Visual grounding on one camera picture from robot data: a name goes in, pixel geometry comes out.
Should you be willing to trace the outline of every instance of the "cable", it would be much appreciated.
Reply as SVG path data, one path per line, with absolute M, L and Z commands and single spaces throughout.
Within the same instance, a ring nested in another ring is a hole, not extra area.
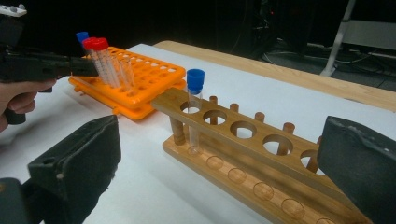
M 233 47 L 230 50 L 230 53 L 233 53 L 233 50 L 236 48 L 236 46 L 239 44 L 239 40 L 241 39 L 241 35 L 243 33 L 243 27 L 247 18 L 247 14 L 248 14 L 248 0 L 245 0 L 245 11 L 244 11 L 244 19 L 242 19 L 242 24 L 241 24 L 241 28 L 239 30 L 239 34 L 238 37 L 236 38 L 235 44 L 233 45 Z

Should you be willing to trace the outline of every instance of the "rack hole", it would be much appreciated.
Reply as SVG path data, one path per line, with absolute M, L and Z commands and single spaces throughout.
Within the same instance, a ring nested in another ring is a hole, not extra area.
M 195 114 L 200 111 L 200 104 L 198 101 L 186 101 L 180 106 L 180 110 L 186 114 Z
M 237 121 L 230 127 L 231 133 L 238 138 L 251 138 L 256 134 L 257 129 L 253 124 L 246 121 Z
M 301 154 L 301 163 L 310 172 L 317 175 L 325 175 L 323 171 L 318 168 L 317 156 L 318 152 L 314 149 L 304 151 Z
M 226 119 L 227 115 L 220 110 L 209 110 L 204 113 L 204 121 L 212 125 L 224 123 Z
M 262 140 L 262 144 L 267 151 L 278 156 L 286 156 L 293 150 L 293 143 L 279 134 L 267 135 Z

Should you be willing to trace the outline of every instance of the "red-capped test tube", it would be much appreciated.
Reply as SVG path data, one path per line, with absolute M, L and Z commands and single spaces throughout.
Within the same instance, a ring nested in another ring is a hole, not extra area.
M 110 53 L 108 52 L 107 40 L 103 37 L 94 39 L 94 41 L 92 41 L 92 49 L 96 53 L 98 61 L 101 64 L 103 81 L 112 88 L 120 87 L 120 81 L 114 69 Z
M 91 57 L 93 64 L 95 65 L 96 71 L 99 74 L 99 78 L 101 78 L 105 84 L 108 84 L 107 76 L 105 75 L 104 69 L 102 68 L 102 65 L 99 61 L 96 51 L 93 49 L 93 43 L 95 40 L 96 40 L 96 37 L 88 37 L 88 38 L 84 39 L 81 42 L 81 44 L 85 49 L 86 56 Z

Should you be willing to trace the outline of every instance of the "blue-capped test tube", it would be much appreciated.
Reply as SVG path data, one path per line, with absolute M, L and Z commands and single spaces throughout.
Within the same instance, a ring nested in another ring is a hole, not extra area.
M 193 114 L 201 110 L 205 72 L 201 69 L 187 71 L 187 90 L 189 94 L 188 113 Z M 203 152 L 198 130 L 189 126 L 190 146 L 189 154 L 197 155 Z

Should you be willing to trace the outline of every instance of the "plastic test tube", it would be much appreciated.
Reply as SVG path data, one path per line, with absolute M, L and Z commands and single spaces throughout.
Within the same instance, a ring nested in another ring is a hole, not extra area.
M 108 81 L 108 85 L 112 88 L 120 87 L 119 78 L 117 77 L 110 53 L 107 49 L 107 40 L 103 37 L 96 38 L 92 43 L 92 47 L 98 56 L 100 64 L 102 65 L 104 77 Z
M 129 57 L 112 56 L 114 68 L 121 86 L 128 92 L 134 92 L 134 71 L 132 70 L 131 59 Z
M 84 39 L 81 43 L 85 49 L 86 56 L 90 56 L 93 64 L 95 65 L 96 71 L 99 74 L 99 77 L 105 84 L 108 84 L 107 76 L 102 68 L 102 65 L 99 61 L 98 55 L 96 51 L 93 49 L 93 43 L 96 40 L 96 37 L 89 37 Z
M 187 71 L 187 89 L 189 94 L 188 113 L 193 114 L 201 109 L 202 92 L 204 86 L 205 72 L 200 69 L 190 69 Z M 190 147 L 189 154 L 196 155 L 202 153 L 199 142 L 198 130 L 189 126 Z

